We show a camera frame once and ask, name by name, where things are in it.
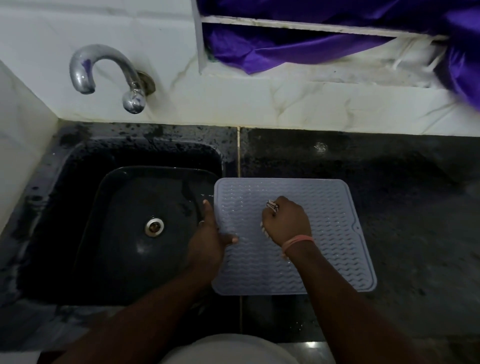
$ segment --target white wall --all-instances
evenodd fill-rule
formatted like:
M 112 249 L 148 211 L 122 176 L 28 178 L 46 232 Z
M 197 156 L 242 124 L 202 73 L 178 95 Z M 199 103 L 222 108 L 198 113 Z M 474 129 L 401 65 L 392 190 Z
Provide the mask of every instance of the white wall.
M 0 231 L 44 154 L 57 121 L 0 62 Z
M 69 120 L 480 136 L 480 113 L 444 89 L 309 81 L 291 66 L 273 76 L 200 75 L 194 20 L 190 0 L 2 0 L 0 59 Z M 126 84 L 111 61 L 97 64 L 93 95 L 73 89 L 70 57 L 91 43 L 153 76 L 147 110 L 123 110 Z

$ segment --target drain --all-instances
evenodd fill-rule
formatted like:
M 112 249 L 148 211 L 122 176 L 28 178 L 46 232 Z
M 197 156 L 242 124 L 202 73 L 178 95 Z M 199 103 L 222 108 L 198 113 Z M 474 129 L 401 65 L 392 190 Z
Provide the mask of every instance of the drain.
M 165 225 L 159 218 L 151 218 L 145 225 L 145 234 L 151 238 L 155 238 L 160 235 Z

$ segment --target left hand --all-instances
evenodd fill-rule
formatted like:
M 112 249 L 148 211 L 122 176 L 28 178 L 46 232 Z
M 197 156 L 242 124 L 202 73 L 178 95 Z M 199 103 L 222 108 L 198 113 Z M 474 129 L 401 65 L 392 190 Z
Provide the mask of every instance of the left hand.
M 238 241 L 236 236 L 218 233 L 213 208 L 204 200 L 204 220 L 188 243 L 188 268 L 195 269 L 211 282 L 222 265 L 225 248 Z

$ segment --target hand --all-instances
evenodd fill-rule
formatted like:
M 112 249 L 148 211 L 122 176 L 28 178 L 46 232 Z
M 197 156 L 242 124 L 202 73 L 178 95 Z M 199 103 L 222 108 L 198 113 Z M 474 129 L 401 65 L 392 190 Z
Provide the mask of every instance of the hand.
M 204 220 L 188 243 L 187 267 L 211 282 L 222 265 L 225 248 L 238 241 L 236 236 L 218 233 L 213 208 L 204 200 Z
M 264 228 L 272 240 L 282 246 L 297 235 L 312 236 L 310 221 L 302 206 L 284 196 L 276 199 L 278 212 L 266 207 L 262 212 Z

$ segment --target faucet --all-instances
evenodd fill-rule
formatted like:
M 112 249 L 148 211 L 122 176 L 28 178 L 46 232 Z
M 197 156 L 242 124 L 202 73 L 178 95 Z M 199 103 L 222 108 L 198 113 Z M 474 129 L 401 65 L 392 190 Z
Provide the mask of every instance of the faucet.
M 132 114 L 142 112 L 146 104 L 145 97 L 155 92 L 155 82 L 145 72 L 135 70 L 121 52 L 103 44 L 81 47 L 72 55 L 70 78 L 75 90 L 84 95 L 95 92 L 92 69 L 99 60 L 111 60 L 120 66 L 130 88 L 123 94 L 123 108 Z

